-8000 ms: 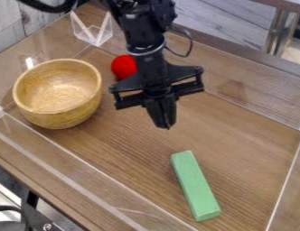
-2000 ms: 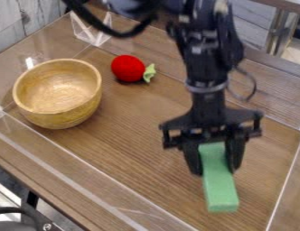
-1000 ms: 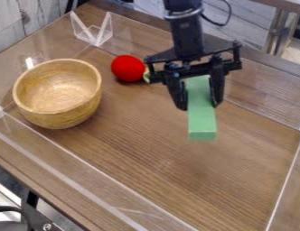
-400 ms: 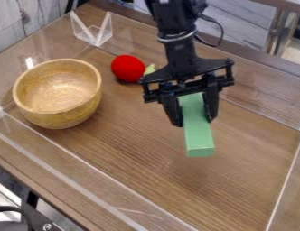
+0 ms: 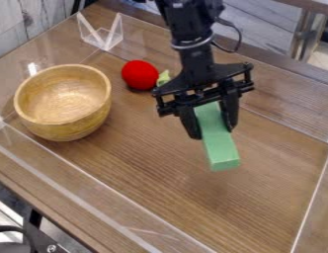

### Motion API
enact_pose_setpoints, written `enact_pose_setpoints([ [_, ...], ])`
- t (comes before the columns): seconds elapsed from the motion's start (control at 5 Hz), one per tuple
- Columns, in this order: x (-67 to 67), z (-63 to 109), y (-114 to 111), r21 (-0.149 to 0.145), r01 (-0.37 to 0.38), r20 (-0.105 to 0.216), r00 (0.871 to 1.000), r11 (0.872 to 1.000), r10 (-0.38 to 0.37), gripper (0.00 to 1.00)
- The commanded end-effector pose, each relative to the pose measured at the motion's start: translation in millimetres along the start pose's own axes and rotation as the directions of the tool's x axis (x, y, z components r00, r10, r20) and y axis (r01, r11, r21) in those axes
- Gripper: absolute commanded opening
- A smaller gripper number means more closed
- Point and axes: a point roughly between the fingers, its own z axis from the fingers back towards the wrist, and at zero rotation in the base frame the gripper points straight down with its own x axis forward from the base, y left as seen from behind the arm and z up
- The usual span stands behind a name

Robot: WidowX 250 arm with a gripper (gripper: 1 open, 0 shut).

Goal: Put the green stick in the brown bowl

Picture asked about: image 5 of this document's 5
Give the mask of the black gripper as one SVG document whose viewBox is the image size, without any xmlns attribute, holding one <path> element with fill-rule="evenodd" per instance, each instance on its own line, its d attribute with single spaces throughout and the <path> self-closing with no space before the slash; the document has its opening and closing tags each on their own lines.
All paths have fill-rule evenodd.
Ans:
<svg viewBox="0 0 328 253">
<path fill-rule="evenodd" d="M 223 120 L 228 131 L 233 131 L 239 124 L 240 98 L 255 90 L 255 65 L 251 62 L 217 63 L 209 42 L 179 48 L 177 51 L 183 69 L 153 91 L 160 116 L 179 115 L 189 137 L 201 139 L 201 128 L 192 107 L 221 101 Z"/>
</svg>

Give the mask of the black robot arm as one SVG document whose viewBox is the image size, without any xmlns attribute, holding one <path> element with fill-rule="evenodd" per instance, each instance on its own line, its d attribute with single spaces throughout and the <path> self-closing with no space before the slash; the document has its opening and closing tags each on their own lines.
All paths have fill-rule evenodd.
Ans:
<svg viewBox="0 0 328 253">
<path fill-rule="evenodd" d="M 156 0 L 169 27 L 171 46 L 179 52 L 179 75 L 153 91 L 159 114 L 180 117 L 188 135 L 203 137 L 195 109 L 216 102 L 221 108 L 225 128 L 232 130 L 240 119 L 240 99 L 255 90 L 252 70 L 255 65 L 215 61 L 213 25 L 232 26 L 221 18 L 223 0 Z"/>
</svg>

